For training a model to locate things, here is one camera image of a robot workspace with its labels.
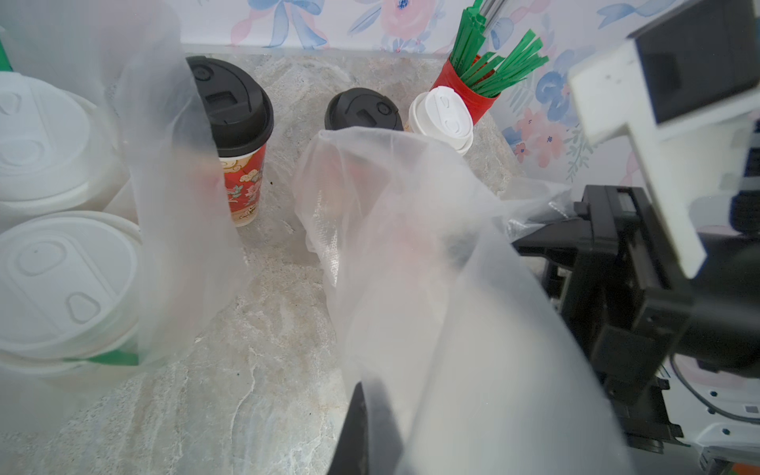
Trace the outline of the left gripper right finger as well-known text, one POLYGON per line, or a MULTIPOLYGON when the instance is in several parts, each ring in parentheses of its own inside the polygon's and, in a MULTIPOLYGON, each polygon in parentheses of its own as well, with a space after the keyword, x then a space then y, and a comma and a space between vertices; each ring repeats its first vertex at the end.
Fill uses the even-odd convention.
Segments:
POLYGON ((385 403, 368 409, 368 473, 394 474, 404 442, 394 413, 385 403))

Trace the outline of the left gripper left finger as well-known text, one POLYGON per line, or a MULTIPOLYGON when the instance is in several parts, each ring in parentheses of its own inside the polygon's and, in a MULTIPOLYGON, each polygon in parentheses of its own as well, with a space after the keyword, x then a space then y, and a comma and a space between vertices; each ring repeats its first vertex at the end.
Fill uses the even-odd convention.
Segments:
POLYGON ((328 475, 369 473, 368 415, 361 383, 354 387, 328 475))

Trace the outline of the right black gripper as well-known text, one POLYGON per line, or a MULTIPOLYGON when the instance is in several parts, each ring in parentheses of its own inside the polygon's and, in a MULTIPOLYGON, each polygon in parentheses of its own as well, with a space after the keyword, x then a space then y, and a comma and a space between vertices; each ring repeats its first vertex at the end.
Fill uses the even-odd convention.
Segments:
POLYGON ((640 188, 590 185, 575 217, 518 239, 542 257, 545 292, 612 403, 625 440, 654 453, 702 426, 715 447, 755 445, 756 390, 688 381, 678 356, 708 374, 759 375, 759 236, 700 234, 707 257, 683 273, 640 188))

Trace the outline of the clear plastic carrier bag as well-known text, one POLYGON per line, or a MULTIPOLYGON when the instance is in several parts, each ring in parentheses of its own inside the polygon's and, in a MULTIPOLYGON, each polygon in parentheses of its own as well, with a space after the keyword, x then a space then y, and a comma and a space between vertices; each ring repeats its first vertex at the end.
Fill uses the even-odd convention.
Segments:
POLYGON ((188 350, 231 300, 245 266, 211 127, 167 3, 5 1, 1 43, 13 67, 1 74, 45 81, 98 108, 129 172, 105 209, 57 213, 115 215, 137 224, 142 237, 140 364, 53 376, 1 367, 1 431, 29 435, 59 428, 118 384, 188 350))

